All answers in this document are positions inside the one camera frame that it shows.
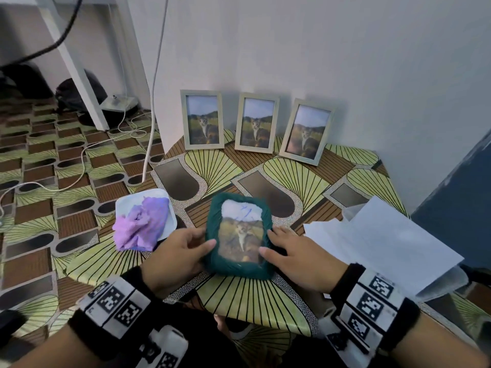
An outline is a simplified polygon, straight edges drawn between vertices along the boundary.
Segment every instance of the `blue wall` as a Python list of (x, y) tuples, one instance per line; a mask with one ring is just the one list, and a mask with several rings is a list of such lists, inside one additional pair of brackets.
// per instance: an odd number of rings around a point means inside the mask
[(491, 269), (490, 142), (491, 131), (411, 218), (464, 256), (464, 264)]

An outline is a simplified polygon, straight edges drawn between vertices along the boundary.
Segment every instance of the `photo print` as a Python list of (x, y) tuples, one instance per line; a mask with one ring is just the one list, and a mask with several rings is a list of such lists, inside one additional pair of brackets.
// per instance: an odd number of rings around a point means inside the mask
[(219, 143), (217, 96), (186, 96), (187, 124), (191, 145)]
[(245, 98), (242, 113), (241, 146), (268, 148), (271, 138), (274, 100)]
[(314, 160), (331, 111), (299, 105), (286, 152)]
[(263, 210), (251, 203), (225, 200), (218, 229), (218, 254), (234, 262), (260, 264), (259, 247), (263, 244)]

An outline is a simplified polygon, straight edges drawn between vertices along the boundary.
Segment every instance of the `black cable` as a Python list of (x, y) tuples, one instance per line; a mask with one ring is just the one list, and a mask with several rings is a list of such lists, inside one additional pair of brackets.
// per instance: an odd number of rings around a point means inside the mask
[(11, 65), (15, 65), (15, 64), (21, 64), (21, 63), (30, 61), (31, 59), (40, 57), (41, 55), (46, 54), (46, 53), (50, 52), (51, 50), (55, 50), (56, 48), (58, 48), (58, 46), (60, 46), (63, 43), (63, 41), (65, 41), (66, 37), (68, 36), (68, 33), (72, 29), (73, 23), (75, 22), (75, 19), (77, 18), (77, 14), (79, 12), (80, 6), (82, 5), (82, 1), (83, 0), (77, 0), (77, 3), (75, 4), (75, 8), (73, 10), (73, 14), (72, 14), (70, 21), (68, 22), (68, 24), (65, 28), (65, 31), (62, 33), (60, 38), (53, 45), (50, 45), (47, 48), (44, 48), (44, 49), (37, 51), (31, 55), (28, 55), (27, 57), (20, 58), (20, 59), (13, 61), (13, 62), (10, 62), (6, 65), (3, 65), (0, 67), (0, 70), (3, 70), (7, 66), (11, 66)]

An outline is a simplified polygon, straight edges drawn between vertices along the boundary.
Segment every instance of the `sky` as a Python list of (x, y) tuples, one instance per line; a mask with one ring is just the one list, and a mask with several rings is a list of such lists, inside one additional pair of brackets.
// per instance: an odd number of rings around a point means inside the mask
[(309, 128), (325, 127), (328, 124), (330, 114), (331, 112), (327, 110), (300, 105), (295, 117), (295, 124)]
[(186, 96), (188, 115), (206, 115), (218, 110), (216, 96)]
[(243, 117), (261, 118), (273, 116), (274, 100), (246, 98)]
[(221, 205), (221, 216), (233, 218), (236, 221), (262, 221), (263, 210), (255, 204), (239, 203), (233, 200), (225, 200)]

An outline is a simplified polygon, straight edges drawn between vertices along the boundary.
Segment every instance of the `green fabric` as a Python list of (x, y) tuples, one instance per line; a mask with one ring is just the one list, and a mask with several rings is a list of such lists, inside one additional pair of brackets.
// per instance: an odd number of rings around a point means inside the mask
[(260, 280), (271, 279), (274, 273), (274, 267), (266, 260), (263, 260), (261, 264), (252, 262), (234, 262), (218, 254), (218, 248), (220, 246), (220, 242), (218, 241), (218, 229), (220, 228), (222, 220), (221, 205), (225, 200), (233, 200), (239, 203), (251, 203), (260, 207), (263, 210), (261, 219), (263, 221), (264, 229), (262, 246), (268, 248), (273, 246), (266, 234), (267, 230), (273, 227), (273, 221), (271, 219), (270, 209), (263, 200), (227, 192), (219, 193), (212, 198), (210, 212), (208, 213), (208, 221), (206, 223), (206, 240), (217, 240), (217, 245), (205, 257), (206, 270), (221, 275), (234, 275)]

